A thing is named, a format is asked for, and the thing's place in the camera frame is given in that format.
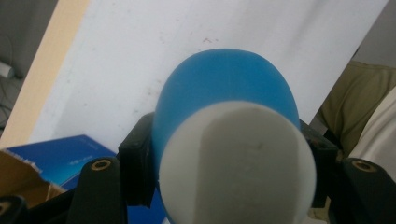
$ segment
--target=white cylindrical object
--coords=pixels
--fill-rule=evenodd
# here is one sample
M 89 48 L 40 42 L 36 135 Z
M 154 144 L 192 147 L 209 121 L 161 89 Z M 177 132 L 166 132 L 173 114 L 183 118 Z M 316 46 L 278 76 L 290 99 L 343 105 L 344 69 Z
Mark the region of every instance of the white cylindrical object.
M 14 69 L 8 64 L 0 62 L 0 76 L 10 78 L 14 76 Z

